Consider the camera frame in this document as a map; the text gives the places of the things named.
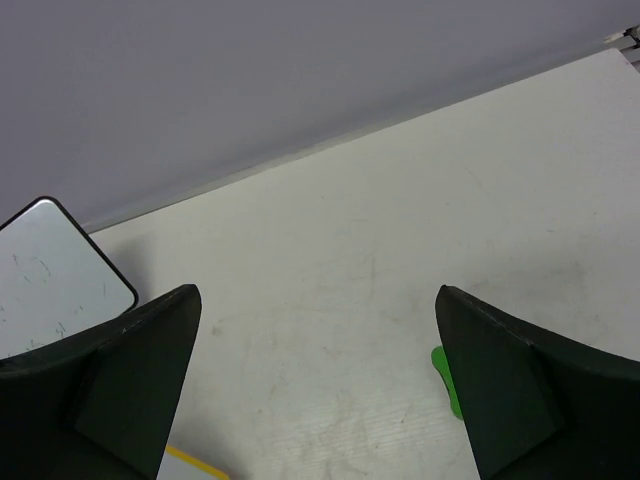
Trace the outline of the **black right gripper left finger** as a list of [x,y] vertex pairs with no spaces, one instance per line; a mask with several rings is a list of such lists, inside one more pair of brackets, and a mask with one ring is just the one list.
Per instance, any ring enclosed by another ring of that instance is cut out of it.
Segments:
[[156,478],[201,311],[185,284],[2,360],[2,478]]

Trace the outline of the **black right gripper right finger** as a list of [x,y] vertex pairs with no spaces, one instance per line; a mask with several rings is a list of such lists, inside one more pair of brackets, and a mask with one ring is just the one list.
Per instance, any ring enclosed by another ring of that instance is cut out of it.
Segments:
[[638,478],[638,362],[453,286],[435,314],[480,478]]

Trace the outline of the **yellow framed whiteboard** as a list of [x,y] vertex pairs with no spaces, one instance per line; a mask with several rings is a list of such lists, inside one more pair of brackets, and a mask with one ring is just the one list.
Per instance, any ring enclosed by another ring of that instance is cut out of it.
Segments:
[[227,473],[167,445],[157,480],[229,480]]

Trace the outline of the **green whiteboard eraser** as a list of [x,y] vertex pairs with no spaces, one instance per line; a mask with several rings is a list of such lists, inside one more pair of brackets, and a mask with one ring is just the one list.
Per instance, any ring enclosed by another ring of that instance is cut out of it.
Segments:
[[444,383],[444,386],[449,398],[450,408],[453,415],[457,419],[463,420],[463,415],[462,415],[458,395],[454,386],[453,377],[449,368],[449,363],[447,360],[445,350],[442,345],[437,346],[432,350],[431,362],[433,367],[439,374],[441,380]]

